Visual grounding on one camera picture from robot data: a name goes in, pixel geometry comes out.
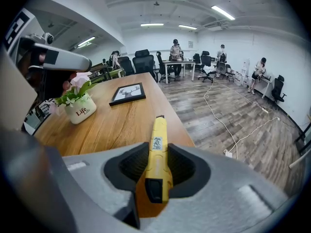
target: green leaves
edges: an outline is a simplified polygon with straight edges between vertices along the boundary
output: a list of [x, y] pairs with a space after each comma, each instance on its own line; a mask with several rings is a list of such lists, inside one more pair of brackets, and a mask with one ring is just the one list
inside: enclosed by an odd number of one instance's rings
[[79, 100], [83, 97], [87, 90], [93, 88], [95, 85], [96, 84], [92, 84], [91, 81], [86, 81], [77, 94], [75, 94], [74, 92], [75, 87], [72, 87], [70, 91], [67, 91], [66, 94], [64, 94], [60, 98], [55, 99], [55, 101], [57, 104], [65, 104], [66, 106], [68, 106], [68, 104], [66, 104], [66, 101], [68, 101], [67, 98], [69, 100]]

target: white cable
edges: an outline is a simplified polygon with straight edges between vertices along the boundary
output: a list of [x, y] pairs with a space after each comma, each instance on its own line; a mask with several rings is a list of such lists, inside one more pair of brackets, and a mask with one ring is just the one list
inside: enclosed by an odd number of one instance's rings
[[[246, 97], [242, 96], [240, 93], [238, 93], [237, 91], [231, 89], [230, 87], [228, 87], [228, 86], [226, 86], [226, 85], [224, 85], [224, 84], [222, 84], [222, 83], [219, 83], [219, 82], [217, 82], [217, 83], [218, 83], [218, 84], [221, 84], [221, 85], [223, 85], [223, 86], [225, 86], [225, 87], [227, 87], [228, 89], [230, 89], [230, 90], [232, 90], [232, 91], [234, 91], [234, 92], [236, 92], [236, 93], [239, 94], [241, 97], [245, 98], [249, 103], [254, 104], [254, 102], [251, 102], [251, 101], [248, 100]], [[204, 100], [205, 100], [206, 104], [208, 105], [210, 111], [213, 113], [214, 117], [215, 117], [218, 121], [220, 121], [220, 120], [215, 116], [215, 114], [214, 114], [212, 108], [210, 107], [210, 105], [208, 104], [208, 102], [207, 102], [207, 100], [206, 100], [206, 99], [209, 98], [208, 92], [212, 89], [212, 87], [213, 87], [213, 83], [212, 83], [211, 87], [209, 88], [209, 90], [204, 94]], [[276, 116], [275, 118], [273, 118], [273, 119], [267, 121], [265, 124], [260, 125], [260, 126], [257, 127], [253, 132], [251, 132], [248, 136], [246, 136], [246, 137], [240, 139], [238, 142], [235, 141], [233, 135], [231, 134], [231, 132], [229, 131], [229, 129], [227, 128], [227, 126], [226, 126], [222, 121], [220, 121], [220, 122], [224, 125], [224, 127], [226, 128], [226, 130], [229, 132], [229, 134], [231, 135], [231, 137], [232, 137], [232, 139], [233, 139], [233, 141], [234, 141], [234, 143], [235, 143], [234, 146], [233, 146], [228, 152], [231, 152], [231, 151], [234, 149], [234, 147], [236, 147], [236, 159], [238, 159], [238, 143], [239, 143], [240, 141], [244, 140], [245, 138], [249, 137], [250, 135], [252, 135], [257, 129], [263, 127], [263, 126], [266, 125], [268, 122], [271, 122], [271, 121], [273, 121], [273, 120], [275, 120], [275, 119], [277, 119], [277, 118], [279, 119], [279, 117]]]

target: white wall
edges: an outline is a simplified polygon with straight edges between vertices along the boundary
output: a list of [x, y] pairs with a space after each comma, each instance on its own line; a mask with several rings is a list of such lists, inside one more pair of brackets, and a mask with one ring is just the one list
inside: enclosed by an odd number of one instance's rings
[[[112, 37], [123, 43], [122, 38], [122, 32], [120, 25], [116, 22], [116, 19], [114, 18], [114, 15], [112, 15], [109, 12], [108, 7], [106, 6], [106, 3], [104, 0], [50, 0], [54, 1], [57, 4], [60, 4], [62, 6], [65, 6], [66, 8], [69, 8], [70, 10], [76, 12], [78, 15], [83, 16], [88, 21], [94, 23], [101, 29], [103, 29], [105, 32], [110, 34]], [[35, 6], [36, 9], [44, 9], [43, 5], [40, 4], [31, 4], [31, 0], [29, 2], [29, 6]], [[72, 20], [76, 20], [81, 23], [86, 23], [85, 21], [79, 21], [79, 18], [77, 18], [77, 15], [68, 15], [63, 14], [66, 11], [60, 10], [57, 8], [57, 6], [50, 5], [50, 8], [48, 8], [52, 13], [55, 13], [60, 16], [64, 16], [67, 18], [70, 18]]]
[[[306, 43], [285, 39], [266, 33], [252, 31], [200, 32], [198, 34], [199, 52], [207, 50], [216, 56], [220, 45], [225, 45], [227, 62], [233, 70], [240, 71], [244, 59], [250, 59], [250, 73], [262, 57], [267, 59], [265, 76], [271, 80], [282, 75], [285, 79], [282, 92], [287, 97], [279, 106], [286, 111], [298, 125], [308, 122], [311, 106], [311, 55]], [[263, 91], [266, 82], [257, 84], [256, 89]]]
[[81, 54], [92, 61], [92, 66], [102, 63], [103, 59], [109, 60], [109, 57], [113, 51], [121, 52], [121, 46], [117, 41], [107, 41], [97, 47], [83, 47], [76, 49], [74, 52]]
[[[132, 60], [136, 51], [148, 49], [150, 54], [154, 56], [156, 66], [158, 66], [156, 52], [160, 51], [162, 59], [168, 60], [174, 39], [178, 40], [186, 58], [192, 58], [198, 52], [197, 34], [187, 30], [155, 27], [141, 28], [125, 31], [123, 39], [125, 42], [125, 48], [122, 48], [121, 51], [123, 55], [127, 55]], [[193, 41], [193, 49], [189, 48], [189, 41]]]

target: laminate floor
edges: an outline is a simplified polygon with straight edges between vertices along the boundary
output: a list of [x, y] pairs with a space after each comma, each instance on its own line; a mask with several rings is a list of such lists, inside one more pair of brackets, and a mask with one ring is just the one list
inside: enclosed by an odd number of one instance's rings
[[[180, 117], [184, 127], [193, 139], [195, 145], [203, 150], [223, 155], [234, 142], [228, 131], [212, 114], [203, 96], [211, 87], [211, 81], [194, 79], [191, 81], [190, 72], [181, 77], [181, 81], [159, 83], [160, 88], [170, 104]], [[258, 126], [268, 120], [277, 119], [259, 128], [251, 136], [242, 140], [238, 146], [238, 160], [246, 163], [251, 169], [262, 174], [266, 179], [281, 188], [288, 196], [298, 193], [302, 187], [304, 164], [301, 163], [293, 170], [289, 164], [299, 158], [294, 140], [299, 131], [281, 111], [265, 113], [256, 104], [249, 103], [245, 98], [227, 87], [237, 91], [251, 102], [260, 103], [271, 108], [267, 100], [259, 94], [247, 93], [247, 89], [237, 86], [226, 78], [215, 80], [207, 99], [215, 116], [230, 130], [236, 142], [247, 136]], [[236, 148], [232, 150], [236, 158]]]

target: ceiling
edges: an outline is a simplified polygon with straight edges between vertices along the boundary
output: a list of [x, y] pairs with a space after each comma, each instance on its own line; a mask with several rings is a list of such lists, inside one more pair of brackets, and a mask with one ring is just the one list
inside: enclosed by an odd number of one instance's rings
[[[303, 35], [297, 18], [283, 0], [105, 0], [123, 31], [139, 28], [141, 23], [161, 22], [165, 27], [179, 24], [205, 30], [253, 29]], [[217, 5], [235, 20], [230, 21], [211, 9]]]
[[53, 35], [54, 47], [73, 50], [79, 43], [92, 36], [95, 36], [92, 40], [93, 46], [100, 45], [106, 40], [102, 34], [76, 21], [46, 11], [35, 9], [29, 9], [29, 11], [35, 15], [43, 31]]

